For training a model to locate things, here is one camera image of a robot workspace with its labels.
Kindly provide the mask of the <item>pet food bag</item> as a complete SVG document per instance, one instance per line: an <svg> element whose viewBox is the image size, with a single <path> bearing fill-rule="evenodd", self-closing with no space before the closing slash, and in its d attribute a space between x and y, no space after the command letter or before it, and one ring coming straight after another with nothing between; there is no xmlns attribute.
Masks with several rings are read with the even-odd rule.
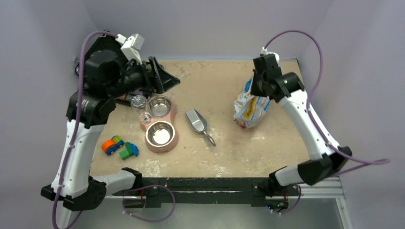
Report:
<svg viewBox="0 0 405 229"><path fill-rule="evenodd" d="M257 126L270 109L273 100L268 97L254 96L251 94L253 77L244 85L241 92L234 100L233 119L242 128L253 128Z"/></svg>

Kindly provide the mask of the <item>metal food scoop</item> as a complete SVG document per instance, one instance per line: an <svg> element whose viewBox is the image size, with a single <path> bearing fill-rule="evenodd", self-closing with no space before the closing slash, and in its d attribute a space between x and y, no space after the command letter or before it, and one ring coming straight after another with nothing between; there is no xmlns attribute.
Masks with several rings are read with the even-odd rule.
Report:
<svg viewBox="0 0 405 229"><path fill-rule="evenodd" d="M216 146L214 139L207 133L208 122L207 120L196 110L191 109L186 113L187 120L189 121L192 129L197 133L202 133L207 138L207 140Z"/></svg>

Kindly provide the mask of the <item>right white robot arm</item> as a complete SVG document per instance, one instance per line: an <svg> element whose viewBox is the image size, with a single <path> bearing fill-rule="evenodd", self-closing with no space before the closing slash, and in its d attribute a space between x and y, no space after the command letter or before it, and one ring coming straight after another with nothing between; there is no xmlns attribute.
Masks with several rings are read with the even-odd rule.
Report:
<svg viewBox="0 0 405 229"><path fill-rule="evenodd" d="M318 116L311 111L308 94L298 75L293 72L283 74L275 54L262 54L253 63L251 94L268 97L287 112L309 155L308 161L270 173L262 189L273 196L284 192L289 185L314 185L336 176L352 156L352 151L327 136L328 131L322 123L314 124Z"/></svg>

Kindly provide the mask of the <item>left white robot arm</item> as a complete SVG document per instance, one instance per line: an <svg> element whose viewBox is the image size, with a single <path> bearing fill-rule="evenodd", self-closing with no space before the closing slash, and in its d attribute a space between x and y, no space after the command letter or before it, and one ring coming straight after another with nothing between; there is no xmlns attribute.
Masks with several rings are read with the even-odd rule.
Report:
<svg viewBox="0 0 405 229"><path fill-rule="evenodd" d="M53 183L41 189L43 197L61 201L71 211L93 210L105 196L123 190L130 195L141 192L142 175L131 168L90 176L97 141L118 97L136 90L163 94L180 83L153 56L142 64L135 60L122 63L114 51L102 50L83 58L79 68L84 71L85 86L69 100L66 152Z"/></svg>

